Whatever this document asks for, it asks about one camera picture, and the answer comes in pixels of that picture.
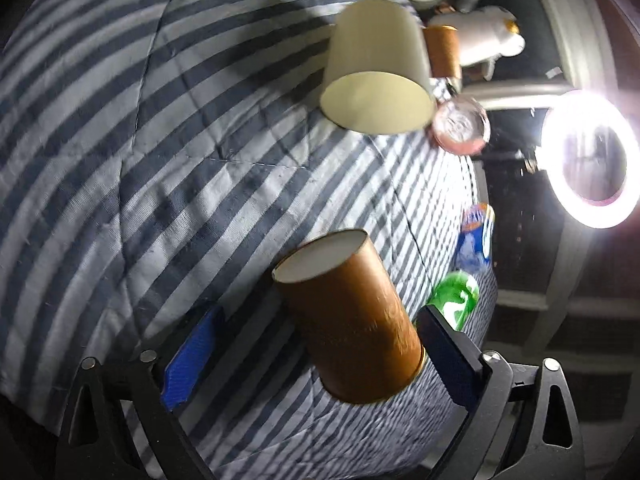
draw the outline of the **small brown cup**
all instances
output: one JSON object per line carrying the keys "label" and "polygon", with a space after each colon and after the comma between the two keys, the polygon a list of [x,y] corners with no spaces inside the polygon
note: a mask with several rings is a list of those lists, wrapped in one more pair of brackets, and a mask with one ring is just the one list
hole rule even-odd
{"label": "small brown cup", "polygon": [[388,399],[422,369],[424,348],[365,231],[316,238],[285,257],[273,279],[337,399]]}
{"label": "small brown cup", "polygon": [[450,25],[433,25],[422,30],[427,44],[432,77],[462,78],[458,30]]}

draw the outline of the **bolt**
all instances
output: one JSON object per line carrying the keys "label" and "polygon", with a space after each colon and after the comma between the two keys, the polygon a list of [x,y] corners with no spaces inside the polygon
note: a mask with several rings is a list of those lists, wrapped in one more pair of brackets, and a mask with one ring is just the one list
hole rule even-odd
{"label": "bolt", "polygon": [[157,357],[158,357],[158,354],[156,354],[156,352],[153,350],[145,350],[140,354],[140,360],[143,363],[151,363],[155,361]]}
{"label": "bolt", "polygon": [[82,359],[82,363],[80,363],[83,370],[90,370],[95,366],[95,358],[94,357],[85,357]]}
{"label": "bolt", "polygon": [[489,350],[482,354],[482,359],[487,361],[488,363],[493,363],[500,360],[500,354],[498,352],[494,352],[493,350]]}
{"label": "bolt", "polygon": [[543,363],[545,364],[545,368],[552,372],[557,372],[560,369],[560,363],[551,357],[547,357]]}

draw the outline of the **green can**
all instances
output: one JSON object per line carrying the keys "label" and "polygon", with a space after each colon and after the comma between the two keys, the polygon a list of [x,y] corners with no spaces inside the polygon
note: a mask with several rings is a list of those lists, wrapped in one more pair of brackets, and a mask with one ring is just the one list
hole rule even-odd
{"label": "green can", "polygon": [[476,279],[464,270],[455,270],[436,285],[427,303],[434,305],[455,330],[462,330],[479,297]]}

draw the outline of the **striped fabric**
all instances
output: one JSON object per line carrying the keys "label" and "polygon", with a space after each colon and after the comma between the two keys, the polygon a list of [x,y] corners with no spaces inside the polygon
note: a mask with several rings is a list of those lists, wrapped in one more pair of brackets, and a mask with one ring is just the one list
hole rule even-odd
{"label": "striped fabric", "polygon": [[[450,411],[433,368],[389,402],[337,402],[269,274],[303,241],[363,227],[414,316],[474,199],[469,161],[424,134],[364,137],[318,111],[328,25],[353,1],[33,4],[0,62],[0,390],[34,420],[58,430],[84,356],[129,358],[210,303],[228,342],[180,421],[220,478],[425,455]],[[476,341],[495,301],[493,276],[481,284]]]}

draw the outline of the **brown paper cup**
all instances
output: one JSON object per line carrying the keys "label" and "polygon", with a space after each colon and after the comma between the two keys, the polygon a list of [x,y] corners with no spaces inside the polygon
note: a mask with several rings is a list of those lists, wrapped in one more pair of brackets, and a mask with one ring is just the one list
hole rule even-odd
{"label": "brown paper cup", "polygon": [[422,30],[433,77],[462,78],[458,31],[450,25],[433,25]]}
{"label": "brown paper cup", "polygon": [[388,399],[422,369],[424,349],[365,231],[303,245],[275,267],[273,279],[337,399]]}

